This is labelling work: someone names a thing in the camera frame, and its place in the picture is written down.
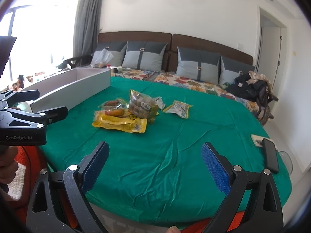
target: cardboard box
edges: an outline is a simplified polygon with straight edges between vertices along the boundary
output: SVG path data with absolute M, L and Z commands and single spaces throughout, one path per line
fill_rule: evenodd
M 110 87 L 111 71 L 98 68 L 74 68 L 38 81 L 23 91 L 38 89 L 40 98 L 25 104 L 24 111 L 66 106 L 69 110 L 89 97 Z

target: brown headboard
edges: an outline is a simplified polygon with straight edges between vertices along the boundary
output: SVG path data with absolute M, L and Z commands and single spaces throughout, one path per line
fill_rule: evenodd
M 236 50 L 234 48 L 224 46 L 219 43 L 215 43 L 206 39 L 191 37 L 181 34 L 174 34 L 172 39 L 172 51 L 169 59 L 169 72 L 176 72 L 178 65 L 178 51 L 177 47 L 184 47 L 196 50 L 205 50 L 210 52 L 220 53 L 224 57 L 230 58 L 232 60 L 237 60 L 245 64 L 252 65 L 253 57 L 244 52 Z
M 104 32 L 98 34 L 97 41 L 99 43 L 114 42 L 114 41 L 154 41 L 167 43 L 162 62 L 162 70 L 166 71 L 169 62 L 169 53 L 172 43 L 172 34 L 164 32 Z

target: green bedsheet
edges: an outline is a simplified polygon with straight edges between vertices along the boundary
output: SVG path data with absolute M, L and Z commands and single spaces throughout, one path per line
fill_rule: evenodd
M 134 89 L 193 105 L 189 119 L 159 111 L 145 133 L 94 128 L 94 111 L 107 100 L 129 99 Z M 254 116 L 230 99 L 160 83 L 111 78 L 111 87 L 69 111 L 68 117 L 48 126 L 42 146 L 56 170 L 77 164 L 99 141 L 110 146 L 109 158 L 88 200 L 112 213 L 142 223 L 167 226 L 211 217 L 224 193 L 218 191 L 201 159 L 201 146 L 211 142 L 220 155 L 247 171 L 261 172 L 264 158 L 251 134 L 267 136 Z M 282 205 L 291 192 L 289 174 L 278 155 L 280 172 L 274 176 Z M 240 211 L 248 201 L 244 195 Z

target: floral bedspread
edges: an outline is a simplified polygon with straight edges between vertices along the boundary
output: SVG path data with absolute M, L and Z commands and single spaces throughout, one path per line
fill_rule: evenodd
M 259 109 L 257 103 L 245 100 L 239 97 L 235 97 L 233 94 L 228 93 L 219 85 L 214 85 L 206 82 L 199 82 L 191 80 L 182 76 L 176 75 L 174 72 L 150 72 L 142 70 L 124 70 L 122 73 L 113 73 L 111 76 L 123 77 L 135 80 L 145 80 L 157 83 L 162 83 L 170 86 L 180 87 L 184 89 L 191 89 L 207 94 L 217 95 L 225 97 L 227 99 L 234 100 L 242 103 L 260 122 L 261 125 L 265 125 L 269 114 L 270 108 Z

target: blue gripper pad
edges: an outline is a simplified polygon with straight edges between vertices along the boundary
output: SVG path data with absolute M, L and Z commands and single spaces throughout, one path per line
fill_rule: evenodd
M 228 195 L 230 191 L 229 176 L 206 143 L 202 145 L 201 156 L 218 190 Z
M 83 165 L 80 168 L 82 185 L 81 191 L 85 194 L 90 191 L 100 172 L 102 171 L 109 156 L 109 145 L 106 142 L 100 142 L 87 159 L 83 158 Z

